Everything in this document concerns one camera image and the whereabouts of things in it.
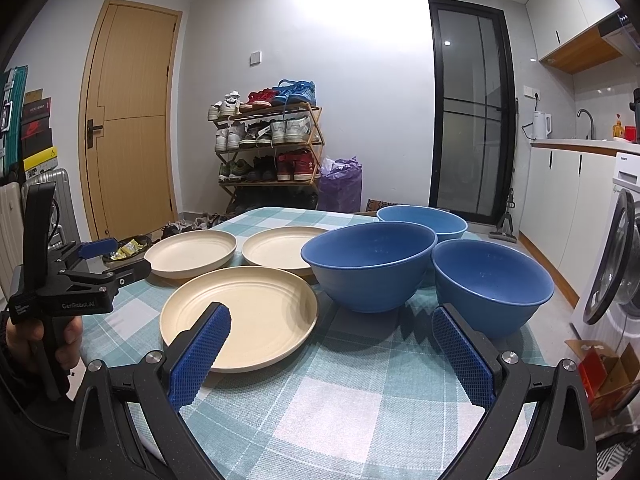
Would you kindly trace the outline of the person's left hand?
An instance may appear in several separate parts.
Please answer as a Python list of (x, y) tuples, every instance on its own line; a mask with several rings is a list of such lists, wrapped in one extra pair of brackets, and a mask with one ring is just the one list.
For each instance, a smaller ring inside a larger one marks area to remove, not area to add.
[[(32, 344), (39, 342), (44, 335), (44, 327), (40, 321), (28, 321), (14, 325), (6, 322), (6, 345), (19, 361), (30, 370), (39, 370), (37, 358), (32, 353)], [(63, 330), (64, 344), (55, 352), (56, 360), (63, 370), (72, 370), (80, 360), (82, 341), (82, 319), (75, 316)]]

